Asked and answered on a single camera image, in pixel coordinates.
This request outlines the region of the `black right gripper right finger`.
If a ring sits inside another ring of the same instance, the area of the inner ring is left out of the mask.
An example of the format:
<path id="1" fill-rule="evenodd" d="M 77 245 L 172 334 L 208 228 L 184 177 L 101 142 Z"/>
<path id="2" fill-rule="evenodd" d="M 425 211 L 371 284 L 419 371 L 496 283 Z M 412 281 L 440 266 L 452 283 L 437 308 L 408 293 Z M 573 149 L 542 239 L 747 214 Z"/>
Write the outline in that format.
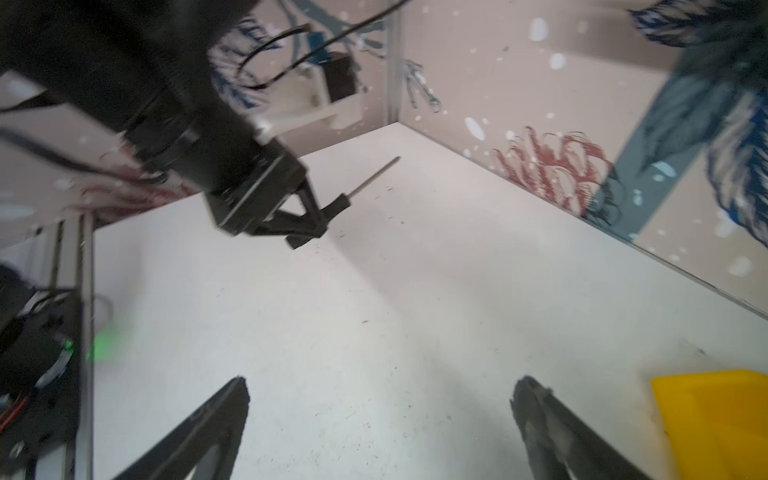
<path id="1" fill-rule="evenodd" d="M 510 406 L 534 478 L 647 477 L 533 377 L 517 381 Z"/>

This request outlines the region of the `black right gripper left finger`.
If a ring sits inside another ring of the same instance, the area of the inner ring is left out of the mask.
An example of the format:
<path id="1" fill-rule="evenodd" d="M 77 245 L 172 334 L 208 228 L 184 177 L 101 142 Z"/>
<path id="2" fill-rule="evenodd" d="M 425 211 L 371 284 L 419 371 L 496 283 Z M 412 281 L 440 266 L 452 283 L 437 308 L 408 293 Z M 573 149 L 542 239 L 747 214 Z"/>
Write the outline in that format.
<path id="1" fill-rule="evenodd" d="M 117 478 L 230 479 L 249 402 L 246 379 L 231 379 Z"/>

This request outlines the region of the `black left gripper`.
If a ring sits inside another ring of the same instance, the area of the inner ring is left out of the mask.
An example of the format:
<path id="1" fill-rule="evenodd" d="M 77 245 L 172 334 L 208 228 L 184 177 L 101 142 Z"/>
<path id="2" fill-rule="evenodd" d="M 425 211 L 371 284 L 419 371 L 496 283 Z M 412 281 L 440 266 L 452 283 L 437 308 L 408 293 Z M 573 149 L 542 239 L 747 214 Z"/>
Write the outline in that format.
<path id="1" fill-rule="evenodd" d="M 321 238 L 351 201 L 340 194 L 321 207 L 306 172 L 287 147 L 272 139 L 262 145 L 246 175 L 232 186 L 205 194 L 214 223 L 231 235 L 248 229 L 251 236 L 282 236 L 292 249 Z M 305 213 L 276 212 L 267 220 L 296 191 Z"/>

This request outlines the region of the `black screwdriver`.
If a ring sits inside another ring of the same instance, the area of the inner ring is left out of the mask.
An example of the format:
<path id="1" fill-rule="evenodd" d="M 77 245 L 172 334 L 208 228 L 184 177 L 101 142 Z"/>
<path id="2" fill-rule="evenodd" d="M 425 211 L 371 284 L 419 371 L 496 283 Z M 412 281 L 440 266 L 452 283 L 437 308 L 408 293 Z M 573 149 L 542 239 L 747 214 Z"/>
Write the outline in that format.
<path id="1" fill-rule="evenodd" d="M 401 156 L 397 156 L 393 158 L 387 164 L 385 164 L 379 170 L 373 173 L 370 177 L 368 177 L 365 181 L 363 181 L 360 185 L 354 188 L 351 192 L 340 194 L 335 200 L 333 200 L 329 205 L 327 205 L 325 208 L 322 209 L 322 212 L 325 218 L 328 221 L 331 221 L 336 216 L 338 216 L 341 212 L 348 209 L 352 205 L 352 199 L 355 196 L 359 195 L 364 189 L 366 189 L 368 186 L 373 184 L 384 173 L 386 173 L 394 165 L 396 165 L 400 160 L 401 160 Z"/>

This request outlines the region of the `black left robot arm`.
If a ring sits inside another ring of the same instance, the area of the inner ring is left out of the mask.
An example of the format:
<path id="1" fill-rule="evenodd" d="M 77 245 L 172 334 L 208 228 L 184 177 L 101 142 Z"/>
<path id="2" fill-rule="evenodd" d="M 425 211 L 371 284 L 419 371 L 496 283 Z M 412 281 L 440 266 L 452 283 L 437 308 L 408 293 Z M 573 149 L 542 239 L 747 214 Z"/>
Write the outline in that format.
<path id="1" fill-rule="evenodd" d="M 249 1 L 5 1 L 1 65 L 122 133 L 152 172 L 200 187 L 232 235 L 323 236 L 350 206 L 320 206 L 305 166 L 215 91 L 209 50 Z"/>

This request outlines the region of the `yellow plastic bin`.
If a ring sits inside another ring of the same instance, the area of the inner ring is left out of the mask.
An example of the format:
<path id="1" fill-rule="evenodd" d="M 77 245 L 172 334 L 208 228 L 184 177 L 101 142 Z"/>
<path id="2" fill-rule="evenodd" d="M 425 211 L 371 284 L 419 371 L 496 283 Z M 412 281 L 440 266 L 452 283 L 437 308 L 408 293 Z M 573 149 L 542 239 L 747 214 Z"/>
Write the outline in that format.
<path id="1" fill-rule="evenodd" d="M 767 477 L 767 376 L 731 370 L 651 381 L 682 479 Z"/>

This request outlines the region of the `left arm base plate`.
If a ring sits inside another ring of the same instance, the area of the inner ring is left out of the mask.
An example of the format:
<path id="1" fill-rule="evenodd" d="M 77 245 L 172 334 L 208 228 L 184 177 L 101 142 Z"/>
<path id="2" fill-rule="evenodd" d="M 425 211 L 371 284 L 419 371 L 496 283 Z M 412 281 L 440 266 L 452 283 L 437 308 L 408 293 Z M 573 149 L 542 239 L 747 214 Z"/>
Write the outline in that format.
<path id="1" fill-rule="evenodd" d="M 72 289 L 37 287 L 1 267 L 1 473 L 72 439 L 79 420 Z"/>

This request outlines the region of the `aluminium front rail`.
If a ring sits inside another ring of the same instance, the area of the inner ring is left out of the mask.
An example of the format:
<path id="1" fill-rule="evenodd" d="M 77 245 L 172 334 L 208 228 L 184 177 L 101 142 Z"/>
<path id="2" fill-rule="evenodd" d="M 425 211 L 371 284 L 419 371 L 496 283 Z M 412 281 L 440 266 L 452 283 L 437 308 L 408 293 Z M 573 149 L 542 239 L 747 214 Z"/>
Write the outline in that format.
<path id="1" fill-rule="evenodd" d="M 79 328 L 74 347 L 79 373 L 79 420 L 75 436 L 53 451 L 56 479 L 94 477 L 94 220 L 89 213 L 66 218 L 54 230 L 50 285 L 74 290 L 79 301 Z"/>

